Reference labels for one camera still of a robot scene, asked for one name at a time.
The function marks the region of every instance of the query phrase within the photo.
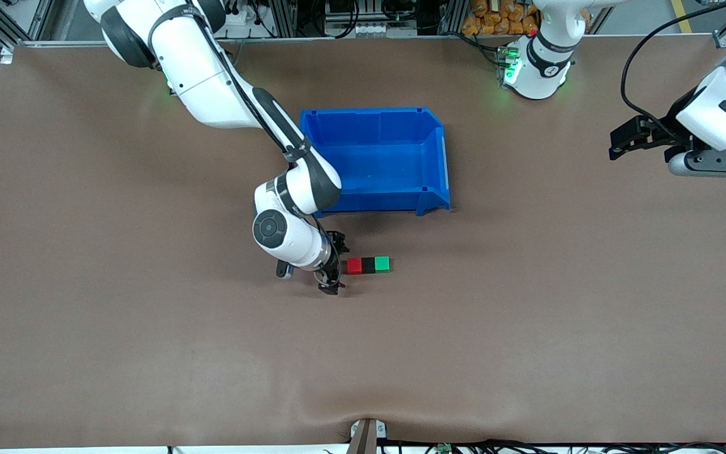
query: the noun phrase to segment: yellow tape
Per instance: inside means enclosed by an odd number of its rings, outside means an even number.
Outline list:
[[[671,6],[674,8],[674,14],[677,17],[683,17],[685,15],[685,6],[683,6],[683,0],[671,0]],[[693,33],[691,24],[688,21],[683,20],[679,23],[679,31],[682,33]]]

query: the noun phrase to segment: black cable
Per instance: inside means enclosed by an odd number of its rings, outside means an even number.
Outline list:
[[[380,12],[382,12],[388,20],[403,22],[406,20],[412,20],[412,18],[416,17],[416,9],[418,8],[416,3],[414,3],[414,11],[405,15],[401,15],[400,12],[397,11],[397,5],[391,6],[391,3],[397,3],[397,0],[383,0],[380,6]]]
[[[192,0],[185,0],[185,2],[187,2],[187,5],[191,6],[191,8],[194,8]],[[193,15],[192,17],[195,22],[198,23],[201,34],[204,35],[204,38],[207,41],[207,44],[209,44],[211,50],[214,52],[214,55],[216,55],[218,57],[218,60],[220,60],[222,68],[226,70],[226,72],[228,73],[228,77],[231,78],[231,83],[233,83],[236,87],[239,97],[242,98],[245,107],[248,107],[248,111],[251,112],[251,116],[253,116],[254,120],[256,120],[257,123],[260,124],[260,127],[262,127],[262,130],[268,134],[268,137],[270,137],[271,140],[274,141],[277,146],[279,146],[279,149],[282,150],[283,153],[285,153],[286,148],[284,144],[279,141],[279,138],[276,137],[276,134],[274,134],[273,130],[271,130],[270,126],[268,126],[267,122],[262,118],[262,114],[260,114],[260,112],[256,109],[254,103],[252,103],[250,98],[248,98],[248,94],[246,94],[242,87],[239,85],[237,77],[234,77],[234,72],[231,71],[231,65],[226,60],[225,52],[221,52],[222,48],[220,48],[219,44],[216,44],[214,38],[211,37],[211,30],[209,28],[209,24],[205,22],[204,17],[201,15]]]
[[[329,234],[326,233],[326,230],[323,229],[323,225],[321,224],[321,221],[319,221],[318,217],[315,216],[314,213],[311,215],[311,217],[313,218],[313,221],[315,222],[315,228],[318,229],[319,232],[321,232],[321,235],[325,236],[325,238],[329,238]],[[332,251],[335,253],[335,256],[338,258],[338,265],[340,266],[340,253],[338,252],[337,249],[335,249],[335,242],[330,241],[330,244],[332,246]],[[335,279],[334,281],[331,281],[331,282],[319,281],[319,282],[328,287],[334,287],[335,285],[340,284],[340,273],[338,274],[338,279]]]
[[[324,6],[325,2],[326,0],[313,0],[312,6],[310,8],[310,20],[313,24],[313,28],[315,28],[315,31],[318,32],[321,37],[329,37],[329,35],[327,35],[325,30],[323,29],[323,26],[320,26],[318,23],[319,17],[321,17],[322,15],[326,15],[325,12],[319,11],[319,7]],[[357,21],[360,20],[360,4],[357,3],[357,0],[349,0],[349,2],[349,23],[347,24],[346,28],[343,29],[343,32],[341,34],[333,37],[335,38],[335,40],[348,37],[349,33],[352,33],[355,29],[355,26],[357,26]]]
[[[676,448],[664,449],[662,451],[659,451],[659,454],[671,454],[671,452],[679,451],[680,449],[686,449],[686,448],[713,449],[715,451],[723,452],[723,454],[726,454],[725,446],[720,446],[720,445],[715,445],[714,443],[705,443],[705,442],[694,442],[694,443],[688,443],[687,445],[679,445]]]
[[[343,33],[340,35],[337,35],[335,37],[335,40],[339,40],[340,38],[348,37],[349,33],[352,33],[357,26],[357,20],[360,18],[360,4],[357,2],[357,0],[349,0],[352,4],[352,8],[349,10],[349,25],[346,26],[346,29],[343,30]]]
[[[678,144],[685,144],[685,146],[688,146],[688,144],[684,143],[680,138],[678,138],[673,132],[671,132],[670,129],[663,126],[663,123],[660,120],[657,120],[657,118],[654,117],[654,115],[648,113],[645,111],[642,107],[636,106],[632,101],[629,100],[628,96],[626,95],[626,77],[629,72],[629,66],[631,64],[631,61],[635,58],[635,55],[637,55],[637,52],[640,51],[640,49],[643,48],[643,45],[646,44],[651,38],[654,37],[654,35],[658,34],[659,32],[662,32],[669,26],[672,26],[676,23],[683,22],[683,20],[688,20],[689,18],[698,17],[700,15],[708,14],[711,11],[716,11],[717,9],[726,8],[726,2],[718,3],[715,6],[712,6],[711,8],[705,8],[700,9],[699,11],[695,11],[693,13],[689,13],[680,17],[675,18],[674,20],[669,20],[668,22],[662,24],[661,26],[658,26],[655,28],[651,33],[643,37],[643,40],[640,40],[640,43],[637,43],[637,46],[633,49],[631,54],[629,54],[629,58],[626,60],[626,64],[623,65],[623,72],[620,76],[620,97],[623,100],[623,103],[625,103],[627,106],[629,106],[630,109],[632,109],[635,112],[640,113],[640,115],[645,115],[649,118],[649,120],[652,121],[652,123],[656,124],[657,127],[660,127],[666,134],[668,134],[669,137],[671,137],[672,140],[676,141]]]
[[[462,41],[464,41],[464,43],[469,44],[473,48],[477,48],[481,52],[481,55],[483,55],[483,57],[486,58],[486,60],[489,61],[489,63],[494,64],[498,68],[504,68],[506,66],[506,64],[496,61],[495,59],[489,57],[489,54],[487,54],[487,52],[493,52],[493,54],[495,52],[498,52],[498,48],[481,44],[478,41],[478,37],[476,37],[476,35],[473,35],[472,40],[470,40],[470,38],[467,38],[464,35],[460,34],[459,32],[444,32],[441,35],[451,35],[452,37],[458,37]]]
[[[270,35],[271,38],[276,38],[276,35],[274,35],[273,32],[268,30],[267,26],[265,26],[265,21],[262,20],[262,16],[260,16],[260,9],[259,4],[257,4],[258,0],[248,0],[248,4],[251,5],[251,9],[254,10],[254,14],[256,15],[256,20],[259,21],[260,24],[262,24],[262,28],[265,29],[266,32],[268,32],[268,35]]]
[[[607,448],[602,449],[602,452],[613,451],[621,451],[626,454],[656,454],[657,448],[650,445],[629,446],[624,443],[613,443],[613,445],[609,445]]]

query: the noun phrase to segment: green led light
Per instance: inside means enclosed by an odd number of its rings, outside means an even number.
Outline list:
[[[514,63],[512,63],[507,69],[506,69],[506,77],[504,78],[504,83],[512,84],[517,81],[517,74],[519,74],[519,71],[522,69],[522,60],[521,58],[517,58],[514,60]]]

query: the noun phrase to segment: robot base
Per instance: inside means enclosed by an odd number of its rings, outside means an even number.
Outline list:
[[[570,63],[561,70],[556,66],[551,66],[546,71],[555,71],[553,77],[543,77],[539,73],[539,69],[530,63],[527,52],[530,43],[531,38],[521,37],[515,43],[509,44],[509,48],[516,50],[517,55],[513,58],[508,57],[506,59],[508,66],[500,69],[501,82],[502,86],[512,88],[524,98],[544,100],[556,93],[556,89],[565,83]]]

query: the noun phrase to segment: cable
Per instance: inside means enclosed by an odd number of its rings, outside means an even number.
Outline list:
[[[388,20],[403,22],[406,20],[412,20],[412,18],[416,17],[416,9],[418,8],[418,6],[415,3],[414,11],[409,12],[405,15],[401,15],[400,12],[397,11],[397,5],[392,6],[391,3],[397,3],[397,0],[383,0],[380,6],[380,12],[383,12],[383,15],[385,15]]]
[[[625,445],[624,443],[614,443],[613,445],[607,446],[607,448],[603,448],[601,451],[602,452],[621,451],[621,452],[625,452],[626,454],[656,454],[657,453],[657,449],[654,448],[654,446],[650,446],[650,445],[629,446],[629,445]]]
[[[439,25],[442,23],[444,18],[441,12],[442,6],[439,0],[426,0],[423,3],[416,3],[416,30],[421,32],[423,30],[435,29],[433,35],[438,35]],[[429,35],[429,33],[420,33],[420,35]]]
[[[458,37],[461,40],[463,40],[464,43],[467,43],[470,46],[473,46],[475,48],[478,48],[478,50],[481,51],[481,55],[483,55],[483,57],[486,58],[486,60],[489,61],[489,63],[494,64],[498,68],[506,67],[506,64],[493,60],[493,58],[489,57],[489,54],[487,54],[487,52],[493,52],[493,53],[498,52],[498,48],[481,44],[478,41],[478,37],[476,37],[476,35],[473,35],[472,40],[470,40],[470,38],[467,38],[464,35],[460,34],[459,32],[444,32],[444,33],[442,33],[442,35],[451,35],[452,37]]]
[[[239,41],[239,46],[237,46],[237,52],[233,55],[233,60],[231,60],[231,65],[234,66],[234,68],[237,67],[239,55],[243,53],[243,46],[245,46],[245,41]]]
[[[325,30],[323,29],[323,26],[320,26],[318,23],[318,18],[321,15],[326,15],[325,12],[319,11],[319,7],[325,5],[325,1],[326,0],[313,0],[312,6],[310,8],[310,20],[313,24],[313,28],[315,28],[315,31],[318,32],[319,35],[322,35],[322,37],[329,37],[329,35],[327,35]],[[347,24],[346,28],[343,29],[343,32],[341,34],[334,37],[335,40],[348,37],[349,33],[352,33],[352,31],[354,31],[355,26],[357,26],[357,21],[360,18],[360,4],[357,2],[357,0],[349,0],[349,2],[349,24]]]
[[[645,115],[649,118],[649,120],[652,121],[652,123],[656,124],[657,127],[660,127],[663,131],[665,131],[666,134],[668,134],[669,137],[671,137],[672,140],[676,141],[678,144],[685,144],[687,146],[688,144],[684,143],[680,138],[678,138],[673,132],[671,132],[670,129],[663,126],[663,123],[660,120],[657,120],[657,118],[654,117],[654,115],[646,112],[642,107],[636,106],[632,101],[629,100],[628,96],[626,95],[626,77],[629,72],[629,66],[631,64],[631,61],[635,58],[635,55],[637,55],[637,52],[640,51],[640,49],[643,48],[643,45],[646,44],[651,38],[654,37],[654,35],[658,34],[659,32],[662,32],[669,26],[672,26],[676,23],[683,22],[683,20],[688,20],[689,18],[698,17],[700,15],[708,14],[711,11],[716,11],[717,9],[726,8],[726,2],[718,3],[716,6],[712,6],[711,8],[705,8],[700,9],[699,11],[695,11],[693,13],[689,13],[680,17],[675,18],[674,20],[669,20],[668,22],[662,24],[661,26],[658,26],[655,28],[651,33],[643,37],[643,40],[640,40],[640,43],[637,43],[637,46],[633,49],[631,54],[629,54],[629,58],[626,60],[626,64],[623,65],[623,72],[620,76],[620,97],[623,100],[623,103],[625,103],[627,106],[629,106],[630,109],[632,109],[635,112],[640,113],[640,115]]]
[[[321,221],[319,221],[318,217],[315,216],[314,214],[312,214],[311,216],[313,218],[313,221],[315,222],[315,228],[318,229],[319,232],[321,232],[321,235],[323,235],[323,236],[325,236],[325,238],[329,239],[329,234],[326,233],[326,230],[323,229],[323,225],[321,224]],[[338,265],[340,266],[340,253],[338,253],[338,250],[335,249],[335,242],[330,240],[330,245],[332,246],[332,252],[335,253],[335,256],[337,257],[337,260],[338,260]],[[326,273],[323,272],[323,270],[315,271],[315,273],[313,273],[313,276],[315,277],[315,281],[317,281],[319,284],[326,285],[328,287],[334,287],[335,285],[340,284],[340,273],[338,274],[338,278],[335,279],[334,281],[326,282],[325,279],[319,278],[319,276],[318,276],[319,272],[322,273],[323,277],[326,278]]]
[[[191,8],[195,8],[192,0],[185,0],[185,2],[187,2],[187,5],[189,5]],[[251,116],[253,116],[254,120],[256,120],[257,123],[260,124],[260,127],[262,127],[262,130],[268,134],[268,137],[270,137],[271,140],[274,141],[277,146],[279,146],[279,149],[282,150],[283,153],[285,153],[287,150],[284,144],[279,141],[279,138],[276,137],[276,134],[274,134],[273,130],[271,130],[270,126],[268,126],[268,124],[262,118],[262,114],[260,114],[260,112],[256,109],[256,106],[254,106],[254,103],[251,102],[250,98],[248,98],[248,94],[245,93],[243,87],[239,85],[237,77],[234,77],[234,72],[231,71],[231,65],[227,61],[225,52],[221,52],[222,48],[219,48],[219,44],[214,41],[214,38],[211,35],[209,24],[205,22],[205,18],[202,15],[193,15],[192,18],[195,20],[196,23],[198,23],[201,34],[204,35],[205,41],[207,41],[207,44],[209,44],[209,47],[214,52],[214,55],[217,56],[220,64],[222,65],[222,68],[224,68],[228,73],[228,77],[231,78],[231,83],[233,83],[234,87],[236,87],[239,97],[242,98],[245,107],[248,107],[248,111],[251,113]]]
[[[659,451],[659,454],[671,454],[671,452],[679,451],[680,449],[686,449],[686,448],[713,449],[715,451],[723,452],[723,454],[726,454],[726,446],[714,445],[714,443],[705,443],[705,442],[694,442],[694,443],[688,443],[687,445],[679,445],[676,448],[664,449],[662,451]]]
[[[262,25],[262,28],[264,28],[265,31],[268,32],[268,35],[270,35],[271,38],[276,38],[276,35],[274,35],[274,33],[268,30],[267,26],[265,26],[265,21],[262,20],[262,16],[260,16],[260,9],[257,1],[258,0],[248,0],[248,4],[251,5],[251,9],[254,10],[254,14],[256,15],[256,22],[259,22],[259,24]]]

